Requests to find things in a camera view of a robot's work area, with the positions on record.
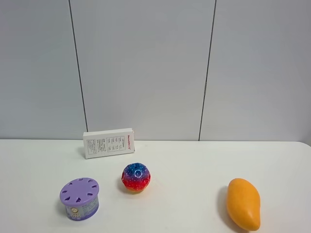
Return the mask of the white printed cardboard box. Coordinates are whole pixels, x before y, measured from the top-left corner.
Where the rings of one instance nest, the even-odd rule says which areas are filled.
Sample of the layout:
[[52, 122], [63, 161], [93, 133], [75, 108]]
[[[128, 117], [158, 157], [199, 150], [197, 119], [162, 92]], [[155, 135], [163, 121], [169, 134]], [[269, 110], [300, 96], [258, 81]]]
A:
[[84, 132], [85, 158], [98, 158], [135, 152], [134, 131], [131, 128]]

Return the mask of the yellow mango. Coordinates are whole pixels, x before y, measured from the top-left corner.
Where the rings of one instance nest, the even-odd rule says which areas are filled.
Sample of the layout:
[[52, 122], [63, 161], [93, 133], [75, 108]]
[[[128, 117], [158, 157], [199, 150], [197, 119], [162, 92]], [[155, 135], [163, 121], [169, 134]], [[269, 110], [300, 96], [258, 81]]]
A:
[[230, 218], [246, 231], [260, 228], [260, 195], [247, 180], [233, 179], [227, 189], [226, 208]]

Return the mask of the red blue strawberry toy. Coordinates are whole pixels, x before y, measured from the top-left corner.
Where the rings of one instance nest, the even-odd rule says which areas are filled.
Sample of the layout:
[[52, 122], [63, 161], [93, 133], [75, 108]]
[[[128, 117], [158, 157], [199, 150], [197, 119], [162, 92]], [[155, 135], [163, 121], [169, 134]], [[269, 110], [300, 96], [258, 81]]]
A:
[[144, 164], [132, 163], [124, 168], [121, 181], [128, 191], [140, 193], [149, 185], [151, 174]]

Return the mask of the purple air freshener can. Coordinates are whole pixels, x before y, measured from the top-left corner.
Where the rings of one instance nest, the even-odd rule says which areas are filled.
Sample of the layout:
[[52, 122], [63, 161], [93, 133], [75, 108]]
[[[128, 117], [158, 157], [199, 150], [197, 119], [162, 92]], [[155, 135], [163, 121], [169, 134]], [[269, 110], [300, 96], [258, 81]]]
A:
[[92, 178], [78, 178], [67, 183], [59, 198], [65, 206], [67, 217], [82, 221], [92, 217], [99, 209], [99, 184]]

